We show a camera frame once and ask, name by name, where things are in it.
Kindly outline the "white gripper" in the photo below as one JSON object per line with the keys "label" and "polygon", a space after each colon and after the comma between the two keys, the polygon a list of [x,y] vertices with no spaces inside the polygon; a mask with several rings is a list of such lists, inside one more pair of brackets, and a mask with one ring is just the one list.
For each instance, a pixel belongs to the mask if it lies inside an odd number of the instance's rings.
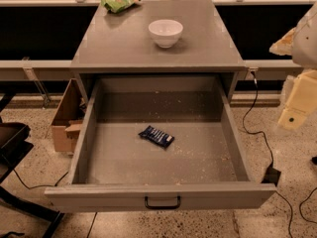
{"label": "white gripper", "polygon": [[296,130],[317,108],[317,70],[304,70],[294,79],[294,85],[278,119],[286,130]]}

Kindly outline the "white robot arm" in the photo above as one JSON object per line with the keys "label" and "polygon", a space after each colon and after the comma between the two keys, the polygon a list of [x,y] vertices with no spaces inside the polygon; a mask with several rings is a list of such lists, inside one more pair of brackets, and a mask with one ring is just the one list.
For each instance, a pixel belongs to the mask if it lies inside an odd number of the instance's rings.
{"label": "white robot arm", "polygon": [[278,119],[280,127],[295,130],[317,109],[317,2],[269,51],[279,56],[290,55],[294,63],[304,68],[293,80]]}

